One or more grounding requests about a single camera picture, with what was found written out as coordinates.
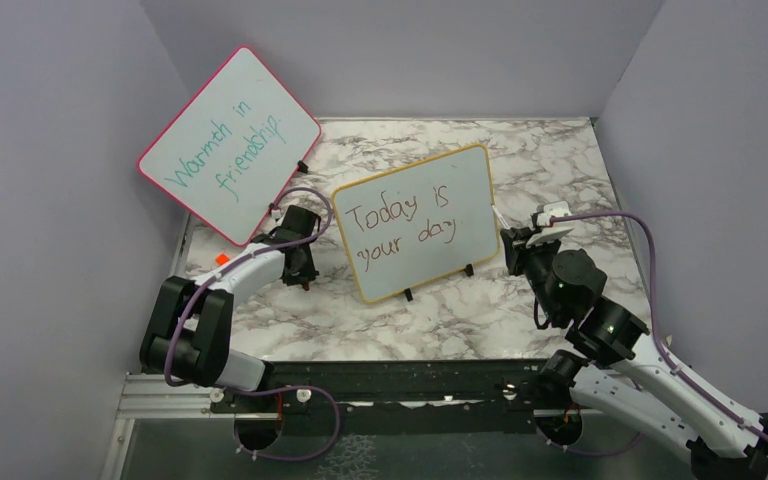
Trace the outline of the white marker pen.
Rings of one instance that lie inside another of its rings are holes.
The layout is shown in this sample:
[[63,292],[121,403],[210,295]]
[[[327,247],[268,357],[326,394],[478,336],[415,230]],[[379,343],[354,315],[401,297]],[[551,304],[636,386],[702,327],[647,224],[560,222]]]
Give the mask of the white marker pen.
[[497,219],[498,224],[500,225],[500,228],[501,229],[509,229],[510,228],[509,224],[507,223],[506,219],[503,217],[503,215],[501,214],[501,212],[499,211],[497,206],[495,204],[492,204],[491,208],[492,208],[492,211],[493,211],[493,213],[494,213],[494,215],[495,215],[495,217]]

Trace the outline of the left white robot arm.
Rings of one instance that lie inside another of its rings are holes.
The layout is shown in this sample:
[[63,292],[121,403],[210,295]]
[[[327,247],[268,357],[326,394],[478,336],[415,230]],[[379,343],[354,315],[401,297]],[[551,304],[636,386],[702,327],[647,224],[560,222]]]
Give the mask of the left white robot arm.
[[236,390],[258,411],[273,401],[268,362],[230,345],[235,310],[262,288],[281,282],[307,290],[318,271],[310,244],[321,217],[290,206],[281,223],[258,234],[236,257],[196,278],[171,276],[160,286],[139,351],[141,366],[174,384]]

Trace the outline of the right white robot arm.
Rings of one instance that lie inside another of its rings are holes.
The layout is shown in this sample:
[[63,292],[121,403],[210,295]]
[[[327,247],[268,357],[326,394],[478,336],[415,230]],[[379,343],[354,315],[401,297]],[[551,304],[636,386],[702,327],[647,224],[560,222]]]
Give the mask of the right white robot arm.
[[539,398],[598,410],[668,449],[697,479],[768,477],[768,412],[713,388],[668,360],[647,325],[604,296],[606,274],[583,249],[564,250],[560,227],[502,229],[510,274],[524,276],[548,324],[574,349],[557,351],[537,380]]

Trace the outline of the yellow framed whiteboard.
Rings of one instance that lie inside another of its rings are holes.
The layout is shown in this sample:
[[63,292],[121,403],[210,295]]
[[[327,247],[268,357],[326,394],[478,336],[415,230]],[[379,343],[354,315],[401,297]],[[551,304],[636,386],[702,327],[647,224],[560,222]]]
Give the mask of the yellow framed whiteboard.
[[331,201],[365,303],[474,267],[500,250],[482,144],[340,186]]

